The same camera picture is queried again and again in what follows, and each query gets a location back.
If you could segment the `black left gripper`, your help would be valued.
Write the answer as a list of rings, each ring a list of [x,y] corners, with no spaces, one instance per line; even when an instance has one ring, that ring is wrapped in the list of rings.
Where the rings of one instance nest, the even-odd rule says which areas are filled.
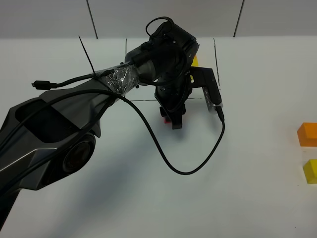
[[[182,128],[182,117],[186,113],[185,101],[192,92],[189,85],[190,72],[187,71],[174,84],[156,86],[155,98],[160,104],[160,114],[171,121],[173,130]]]

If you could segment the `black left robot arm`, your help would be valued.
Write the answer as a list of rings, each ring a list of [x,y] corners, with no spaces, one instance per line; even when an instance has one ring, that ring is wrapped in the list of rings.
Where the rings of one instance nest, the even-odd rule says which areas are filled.
[[[12,107],[0,130],[1,221],[22,189],[39,190],[86,165],[102,115],[133,88],[154,86],[163,116],[179,129],[198,48],[193,35],[165,18],[120,65],[62,83],[35,81],[42,94]]]

